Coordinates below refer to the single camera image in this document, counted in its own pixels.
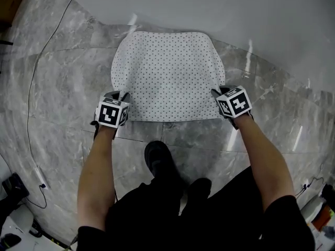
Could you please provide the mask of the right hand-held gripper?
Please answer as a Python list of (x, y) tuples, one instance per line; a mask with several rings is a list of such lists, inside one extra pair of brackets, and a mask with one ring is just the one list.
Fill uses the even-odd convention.
[(220, 92), (212, 89), (210, 93), (219, 107), (219, 114), (224, 119), (228, 119), (235, 129), (238, 129), (234, 121), (236, 117), (248, 115), (253, 119), (251, 114), (252, 105), (244, 87), (221, 85), (219, 88)]

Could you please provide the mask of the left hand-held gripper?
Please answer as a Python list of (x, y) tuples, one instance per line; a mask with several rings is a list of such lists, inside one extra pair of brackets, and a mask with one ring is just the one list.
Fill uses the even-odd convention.
[(120, 91), (107, 92), (100, 98), (98, 107), (95, 110), (94, 120), (100, 125), (118, 128), (127, 121), (130, 106), (130, 94), (125, 93), (120, 100)]

